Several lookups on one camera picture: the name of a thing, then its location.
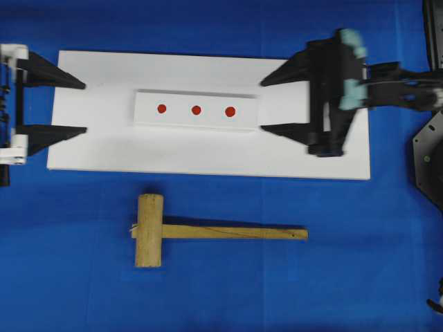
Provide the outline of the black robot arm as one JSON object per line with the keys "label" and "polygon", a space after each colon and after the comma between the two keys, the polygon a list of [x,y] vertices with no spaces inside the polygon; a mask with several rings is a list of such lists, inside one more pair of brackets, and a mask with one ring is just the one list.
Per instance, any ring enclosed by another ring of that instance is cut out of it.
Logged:
{"label": "black robot arm", "polygon": [[1,46],[1,184],[48,151],[49,169],[370,178],[368,109],[442,109],[442,72],[368,65],[339,29],[288,60]]}

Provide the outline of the second arm white-black gripper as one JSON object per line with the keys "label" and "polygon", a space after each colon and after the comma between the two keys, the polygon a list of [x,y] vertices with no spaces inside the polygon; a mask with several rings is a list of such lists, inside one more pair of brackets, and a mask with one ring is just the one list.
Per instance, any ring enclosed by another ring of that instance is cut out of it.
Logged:
{"label": "second arm white-black gripper", "polygon": [[22,44],[1,45],[1,186],[10,185],[10,166],[87,132],[86,127],[24,123],[24,86],[86,89],[86,84]]}

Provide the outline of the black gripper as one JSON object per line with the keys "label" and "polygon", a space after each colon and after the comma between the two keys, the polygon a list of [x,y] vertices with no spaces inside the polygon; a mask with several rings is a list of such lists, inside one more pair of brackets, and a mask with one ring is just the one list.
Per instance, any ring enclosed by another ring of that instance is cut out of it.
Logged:
{"label": "black gripper", "polygon": [[366,49],[359,33],[335,33],[311,41],[260,82],[273,86],[309,81],[310,124],[262,125],[263,131],[308,145],[317,157],[343,155],[343,145],[356,111],[364,107],[367,88]]}

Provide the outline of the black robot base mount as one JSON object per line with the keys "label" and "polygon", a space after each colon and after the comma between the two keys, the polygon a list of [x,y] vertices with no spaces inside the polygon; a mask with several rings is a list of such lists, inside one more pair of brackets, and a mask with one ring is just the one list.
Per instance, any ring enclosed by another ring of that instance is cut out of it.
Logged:
{"label": "black robot base mount", "polygon": [[414,136],[413,158],[417,188],[442,210],[442,111]]}

